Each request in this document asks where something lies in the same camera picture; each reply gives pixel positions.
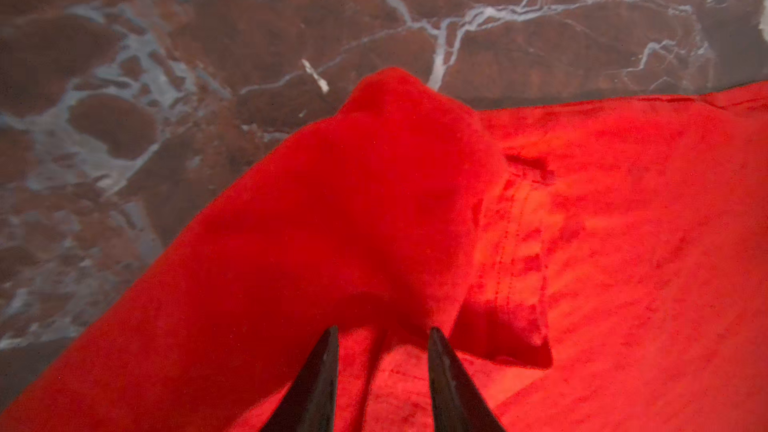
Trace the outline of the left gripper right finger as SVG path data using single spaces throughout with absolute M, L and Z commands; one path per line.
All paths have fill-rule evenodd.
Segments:
M 430 330 L 427 355 L 435 432 L 505 432 L 437 327 Z

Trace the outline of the red t shirt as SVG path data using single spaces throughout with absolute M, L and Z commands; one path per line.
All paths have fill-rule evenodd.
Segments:
M 206 207 L 5 431 L 432 426 L 445 335 L 510 431 L 767 427 L 767 86 L 475 111 L 399 69 Z

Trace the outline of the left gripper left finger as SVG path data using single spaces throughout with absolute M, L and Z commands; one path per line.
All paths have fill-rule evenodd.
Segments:
M 316 342 L 295 380 L 261 431 L 332 431 L 338 369 L 338 328 L 332 326 Z

